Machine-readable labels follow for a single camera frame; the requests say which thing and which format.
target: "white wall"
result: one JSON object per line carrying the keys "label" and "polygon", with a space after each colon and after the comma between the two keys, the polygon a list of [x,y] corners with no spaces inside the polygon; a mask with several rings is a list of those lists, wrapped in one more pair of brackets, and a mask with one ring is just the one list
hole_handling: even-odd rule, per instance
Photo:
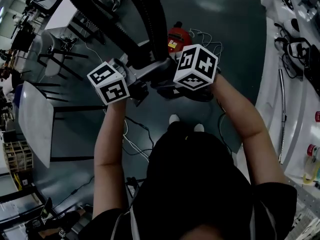
{"label": "white wall", "polygon": [[0,24],[0,36],[11,39],[14,31],[15,31],[15,22],[12,18],[14,15],[7,12],[2,19]]}
{"label": "white wall", "polygon": [[25,2],[21,2],[19,0],[14,0],[12,2],[12,4],[10,5],[10,9],[11,10],[14,10],[14,11],[16,11],[18,13],[21,13],[21,14],[23,13],[25,7],[26,7],[26,3]]}
{"label": "white wall", "polygon": [[0,35],[0,49],[8,50],[11,48],[11,39]]}

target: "wooden crate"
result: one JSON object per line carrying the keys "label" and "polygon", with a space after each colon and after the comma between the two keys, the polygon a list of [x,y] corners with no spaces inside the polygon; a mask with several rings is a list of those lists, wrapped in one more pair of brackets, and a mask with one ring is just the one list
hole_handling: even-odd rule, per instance
{"label": "wooden crate", "polygon": [[3,143],[3,151],[11,174],[30,171],[34,167],[34,155],[25,140]]}

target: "red label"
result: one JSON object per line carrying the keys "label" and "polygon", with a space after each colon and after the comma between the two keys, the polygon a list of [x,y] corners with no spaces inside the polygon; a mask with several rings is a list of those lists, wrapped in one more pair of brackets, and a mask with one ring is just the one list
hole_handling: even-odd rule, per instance
{"label": "red label", "polygon": [[309,157],[312,157],[313,156],[313,154],[314,154],[314,149],[317,149],[317,146],[316,145],[309,145],[309,147],[308,147],[308,150],[307,150],[307,155],[309,156]]}
{"label": "red label", "polygon": [[315,113],[315,121],[316,121],[317,123],[320,123],[320,111],[317,111],[317,112]]}

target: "white table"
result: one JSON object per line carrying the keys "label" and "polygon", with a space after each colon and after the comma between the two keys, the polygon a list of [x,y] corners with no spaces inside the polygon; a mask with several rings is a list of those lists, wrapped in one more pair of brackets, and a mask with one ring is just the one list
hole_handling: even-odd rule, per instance
{"label": "white table", "polygon": [[54,107],[31,83],[24,82],[19,105],[19,125],[33,152],[50,167]]}
{"label": "white table", "polygon": [[70,0],[63,0],[58,8],[55,10],[48,24],[46,30],[66,28],[77,13],[77,8]]}

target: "black chair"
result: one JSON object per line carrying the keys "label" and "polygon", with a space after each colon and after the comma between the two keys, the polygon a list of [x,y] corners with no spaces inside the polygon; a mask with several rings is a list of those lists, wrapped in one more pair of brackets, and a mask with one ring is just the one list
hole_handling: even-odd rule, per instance
{"label": "black chair", "polygon": [[44,31],[41,35],[41,49],[38,54],[37,62],[44,66],[46,77],[53,77],[58,75],[63,79],[67,79],[63,74],[60,73],[61,68],[68,71],[70,74],[74,75],[79,80],[83,80],[83,78],[72,71],[69,67],[64,65],[65,59],[72,59],[71,56],[80,57],[84,59],[88,59],[87,55],[67,52],[60,50],[61,43],[58,38],[53,36],[49,31]]}

